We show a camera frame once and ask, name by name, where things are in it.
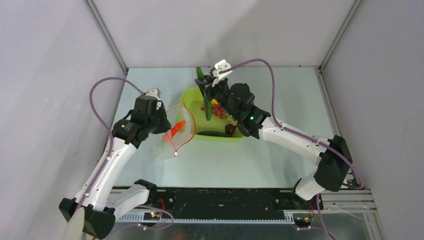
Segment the long green cucumber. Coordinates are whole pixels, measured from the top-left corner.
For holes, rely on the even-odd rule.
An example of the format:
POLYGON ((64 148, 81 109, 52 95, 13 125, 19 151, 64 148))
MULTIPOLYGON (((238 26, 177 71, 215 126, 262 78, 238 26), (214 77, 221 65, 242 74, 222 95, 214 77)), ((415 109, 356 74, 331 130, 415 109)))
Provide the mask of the long green cucumber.
POLYGON ((208 90, 212 84, 212 78, 210 75, 205 75, 200 66, 195 68, 196 79, 194 80, 198 86, 200 93, 203 97, 203 107, 205 112, 205 119, 210 121, 212 118, 212 102, 209 99, 208 90))

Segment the orange carrot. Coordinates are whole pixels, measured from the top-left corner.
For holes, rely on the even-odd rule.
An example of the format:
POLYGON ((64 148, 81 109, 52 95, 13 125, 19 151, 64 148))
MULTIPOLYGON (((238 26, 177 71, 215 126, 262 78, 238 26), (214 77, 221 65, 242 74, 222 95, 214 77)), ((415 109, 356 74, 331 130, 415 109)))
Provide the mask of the orange carrot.
POLYGON ((177 132, 185 125, 185 123, 185 120, 176 123, 168 132, 163 135, 162 141, 165 143, 170 143, 177 132))

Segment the clear zip bag orange zipper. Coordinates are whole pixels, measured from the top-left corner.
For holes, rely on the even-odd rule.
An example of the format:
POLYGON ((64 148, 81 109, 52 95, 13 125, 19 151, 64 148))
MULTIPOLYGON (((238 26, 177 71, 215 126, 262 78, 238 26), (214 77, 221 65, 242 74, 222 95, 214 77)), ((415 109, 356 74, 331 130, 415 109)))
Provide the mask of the clear zip bag orange zipper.
POLYGON ((153 145, 148 152, 153 160, 175 158, 196 133, 196 120, 185 103, 171 107, 166 114, 171 129, 153 136, 153 145))

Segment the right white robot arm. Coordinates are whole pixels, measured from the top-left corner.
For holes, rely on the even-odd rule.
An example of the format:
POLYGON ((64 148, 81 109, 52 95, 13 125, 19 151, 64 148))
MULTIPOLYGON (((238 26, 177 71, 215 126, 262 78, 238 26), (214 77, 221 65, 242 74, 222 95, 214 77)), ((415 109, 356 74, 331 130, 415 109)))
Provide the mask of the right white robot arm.
POLYGON ((229 86, 226 78, 216 81, 211 75, 195 79, 195 83, 203 100, 215 99, 236 122, 236 129, 243 136, 283 146, 317 166, 293 187, 290 201, 295 208, 304 209, 323 191, 338 192, 347 186, 345 179, 353 164, 343 137, 314 137, 285 124, 254 104, 255 95, 246 83, 229 86))

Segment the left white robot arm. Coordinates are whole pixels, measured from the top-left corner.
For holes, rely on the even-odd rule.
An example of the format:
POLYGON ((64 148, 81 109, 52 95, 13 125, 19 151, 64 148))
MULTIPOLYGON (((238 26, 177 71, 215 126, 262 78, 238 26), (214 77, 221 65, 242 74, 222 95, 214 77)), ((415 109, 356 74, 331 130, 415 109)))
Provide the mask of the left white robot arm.
POLYGON ((129 210, 138 205, 156 206, 158 194, 151 190, 154 184, 146 181, 135 183, 116 198, 109 194, 127 161, 149 134, 164 134, 170 129, 157 89, 136 98, 134 108, 114 124, 107 148, 83 187, 73 198, 60 202, 59 210, 67 221, 64 240, 79 240, 84 233, 102 240, 129 210))

